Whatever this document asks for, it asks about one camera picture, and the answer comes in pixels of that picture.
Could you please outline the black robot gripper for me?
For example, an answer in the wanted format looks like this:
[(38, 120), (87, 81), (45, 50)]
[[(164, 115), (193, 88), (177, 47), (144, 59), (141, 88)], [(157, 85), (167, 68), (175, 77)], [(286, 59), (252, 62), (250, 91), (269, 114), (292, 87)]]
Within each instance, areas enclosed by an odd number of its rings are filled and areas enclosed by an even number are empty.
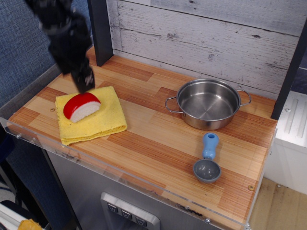
[(91, 46), (91, 35), (86, 20), (75, 16), (68, 30), (50, 38), (49, 51), (61, 72), (71, 73), (79, 93), (95, 88), (95, 78), (86, 52)]

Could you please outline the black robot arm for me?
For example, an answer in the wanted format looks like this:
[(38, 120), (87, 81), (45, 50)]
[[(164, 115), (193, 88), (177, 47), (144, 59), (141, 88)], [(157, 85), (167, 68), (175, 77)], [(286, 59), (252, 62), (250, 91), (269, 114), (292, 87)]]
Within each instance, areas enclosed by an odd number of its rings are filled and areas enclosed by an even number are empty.
[(63, 74), (71, 74), (80, 93), (95, 87), (87, 50), (92, 45), (85, 17), (71, 8), (71, 0), (27, 0), (48, 36), (49, 52)]

